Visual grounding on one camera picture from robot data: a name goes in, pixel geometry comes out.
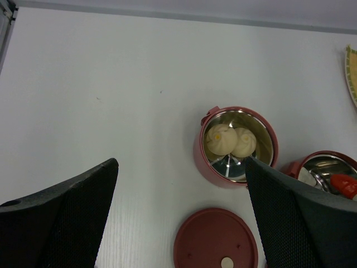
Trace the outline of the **round bun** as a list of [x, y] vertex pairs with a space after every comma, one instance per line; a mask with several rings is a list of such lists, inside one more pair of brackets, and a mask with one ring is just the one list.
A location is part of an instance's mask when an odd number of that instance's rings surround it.
[[246, 128], [236, 128], [237, 144], [231, 152], [238, 158], [245, 158], [250, 156], [256, 149], [257, 139], [252, 131]]
[[213, 154], [223, 156], [233, 152], [238, 143], [238, 136], [235, 129], [229, 125], [218, 124], [208, 130], [206, 143]]

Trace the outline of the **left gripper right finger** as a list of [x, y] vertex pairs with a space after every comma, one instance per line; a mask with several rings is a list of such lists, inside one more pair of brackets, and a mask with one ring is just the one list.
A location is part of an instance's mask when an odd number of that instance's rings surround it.
[[356, 202], [249, 157], [245, 176], [268, 267], [356, 267]]

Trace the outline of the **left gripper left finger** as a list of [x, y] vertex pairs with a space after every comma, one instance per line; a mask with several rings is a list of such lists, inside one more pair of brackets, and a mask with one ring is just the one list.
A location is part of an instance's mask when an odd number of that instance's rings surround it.
[[111, 158], [1, 204], [1, 267], [94, 267], [117, 177]]

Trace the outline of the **red salmon nigiri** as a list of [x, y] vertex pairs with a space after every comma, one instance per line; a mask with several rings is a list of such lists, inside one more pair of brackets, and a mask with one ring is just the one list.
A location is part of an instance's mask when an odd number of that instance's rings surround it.
[[330, 184], [344, 197], [356, 201], [356, 175], [334, 174]]

